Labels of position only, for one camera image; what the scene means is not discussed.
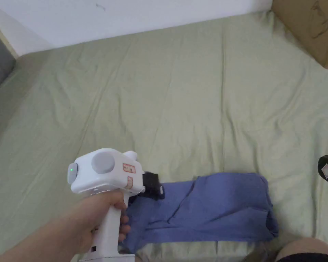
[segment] bed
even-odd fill
[[[0,86],[0,253],[79,201],[68,164],[134,150],[162,182],[258,172],[280,226],[271,243],[147,245],[145,261],[264,258],[328,243],[328,70],[272,12],[28,54]]]

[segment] knee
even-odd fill
[[[301,238],[287,244],[279,253],[276,261],[298,253],[322,253],[328,254],[328,244],[316,238]]]

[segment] human hand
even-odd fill
[[[64,216],[68,220],[68,224],[76,231],[77,253],[85,253],[91,248],[94,229],[101,224],[110,206],[121,210],[126,209],[121,191],[115,190],[92,195],[79,202]],[[131,230],[130,226],[126,224],[127,222],[129,222],[129,218],[122,215],[119,242],[122,242]]]

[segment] blue towel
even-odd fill
[[[164,200],[136,197],[126,211],[131,252],[147,243],[270,241],[278,225],[267,180],[258,174],[219,173],[163,184]]]

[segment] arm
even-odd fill
[[[5,252],[0,262],[71,261],[75,254],[89,250],[92,230],[102,222],[111,205],[117,209],[126,208],[122,192],[105,192],[82,200],[62,218],[46,224]],[[128,220],[122,217],[121,223]],[[123,241],[129,231],[130,226],[122,226],[119,241]]]

